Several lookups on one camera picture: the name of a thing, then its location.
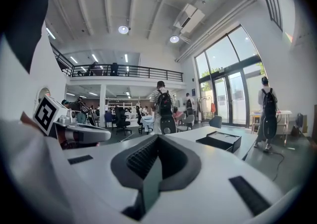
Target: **floor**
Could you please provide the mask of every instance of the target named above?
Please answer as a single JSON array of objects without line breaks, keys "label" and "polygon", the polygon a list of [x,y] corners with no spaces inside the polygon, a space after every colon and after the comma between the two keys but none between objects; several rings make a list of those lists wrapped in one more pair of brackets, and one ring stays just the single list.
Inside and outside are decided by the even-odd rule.
[{"label": "floor", "polygon": [[[208,126],[208,124],[200,123],[195,124],[193,129],[197,129],[202,126]],[[236,128],[223,126],[229,130],[239,132],[245,131],[251,133],[250,130],[245,128]],[[103,145],[117,143],[120,140],[129,140],[140,136],[138,132],[139,127],[129,127],[132,133],[127,132],[126,136],[123,132],[115,134],[116,129],[113,130],[112,137],[110,140],[102,143]],[[266,154],[262,151],[261,144],[260,148],[252,148],[245,160],[249,165],[253,166],[271,180],[277,175],[274,182],[279,186],[282,192],[285,194],[293,187],[300,185],[306,179],[311,164],[313,163],[313,152],[310,148],[310,144],[305,137],[294,138],[288,135],[287,145],[283,146],[283,140],[281,135],[276,135],[272,141],[272,152],[282,154],[284,160],[281,162],[283,157],[278,154]]]}]

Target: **doorway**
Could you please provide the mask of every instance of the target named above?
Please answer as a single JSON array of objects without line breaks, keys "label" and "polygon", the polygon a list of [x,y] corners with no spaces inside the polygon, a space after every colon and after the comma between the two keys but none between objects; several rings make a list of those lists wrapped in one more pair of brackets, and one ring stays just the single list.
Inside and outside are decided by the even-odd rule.
[{"label": "doorway", "polygon": [[243,71],[212,78],[216,114],[223,125],[247,127],[249,124],[249,101]]}]

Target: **desk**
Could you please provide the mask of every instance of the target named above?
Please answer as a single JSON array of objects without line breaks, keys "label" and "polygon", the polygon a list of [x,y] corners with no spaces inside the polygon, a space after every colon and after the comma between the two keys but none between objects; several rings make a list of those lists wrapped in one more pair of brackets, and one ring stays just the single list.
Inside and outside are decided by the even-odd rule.
[{"label": "desk", "polygon": [[149,128],[151,128],[153,130],[153,117],[148,115],[148,116],[143,116],[141,118],[141,123],[144,126],[144,131],[145,132],[149,132]]},{"label": "desk", "polygon": [[[284,133],[285,133],[285,141],[284,141],[284,145],[286,145],[286,141],[287,141],[287,131],[288,131],[288,123],[289,123],[289,115],[291,115],[292,112],[291,111],[278,111],[276,113],[276,116],[281,116],[281,119],[283,116],[285,116],[284,119],[284,123],[278,123],[277,126],[283,126],[283,136],[284,137]],[[253,134],[254,132],[254,128],[255,125],[259,125],[259,123],[255,123],[255,116],[261,116],[261,112],[251,112],[250,116],[252,117],[252,123],[251,123],[251,133]]]},{"label": "desk", "polygon": [[169,135],[165,135],[167,138],[174,139],[184,139],[196,142],[196,140],[206,137],[207,134],[212,133],[214,131],[219,131],[223,133],[228,133],[231,135],[242,136],[241,145],[237,151],[233,154],[241,160],[245,160],[248,155],[249,150],[252,148],[257,136],[254,134],[248,134],[245,132],[235,132],[228,129],[219,129],[211,126],[204,126],[198,129],[183,131],[178,133],[173,133]]}]

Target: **window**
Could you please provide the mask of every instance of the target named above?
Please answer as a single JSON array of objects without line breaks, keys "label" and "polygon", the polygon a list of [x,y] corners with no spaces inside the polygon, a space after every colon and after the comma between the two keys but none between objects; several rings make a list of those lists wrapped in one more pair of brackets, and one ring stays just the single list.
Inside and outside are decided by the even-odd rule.
[{"label": "window", "polygon": [[208,50],[206,50],[206,53],[211,73],[239,62],[228,37],[224,37],[219,42],[212,45]]},{"label": "window", "polygon": [[249,35],[243,27],[230,33],[229,38],[236,49],[240,61],[258,54],[257,49],[254,47]]},{"label": "window", "polygon": [[209,75],[209,69],[205,53],[200,54],[196,57],[197,71],[199,78]]}]

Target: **white shirt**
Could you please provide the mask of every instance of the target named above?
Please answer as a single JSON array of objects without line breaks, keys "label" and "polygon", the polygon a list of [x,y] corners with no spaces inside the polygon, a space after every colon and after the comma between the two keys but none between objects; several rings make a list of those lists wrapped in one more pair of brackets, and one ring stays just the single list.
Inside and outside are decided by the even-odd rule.
[{"label": "white shirt", "polygon": [[[268,92],[270,92],[271,87],[265,86],[262,89],[264,89],[264,91],[266,93],[268,93]],[[264,100],[264,97],[265,97],[264,93],[262,92],[262,89],[259,90],[259,95],[258,95],[258,104],[261,105],[261,111],[263,110],[263,100]],[[277,96],[276,96],[276,92],[274,91],[274,89],[272,89],[272,94],[274,95],[275,101],[277,102]]]}]

